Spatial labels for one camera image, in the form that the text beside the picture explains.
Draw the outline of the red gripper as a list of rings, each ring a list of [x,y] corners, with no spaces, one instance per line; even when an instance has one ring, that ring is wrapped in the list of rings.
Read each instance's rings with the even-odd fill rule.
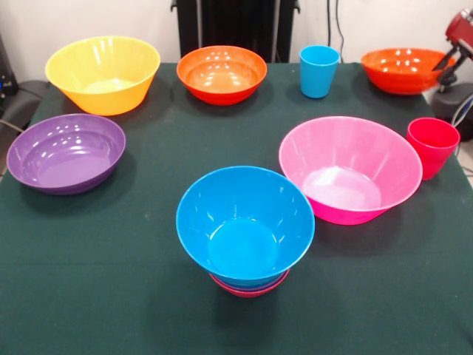
[[[444,92],[457,80],[455,72],[463,63],[463,56],[472,59],[472,10],[461,10],[450,22],[446,29],[446,38],[452,45],[442,59],[432,68],[433,71],[440,70],[437,77],[438,91]],[[461,56],[449,66],[450,59],[460,51]]]

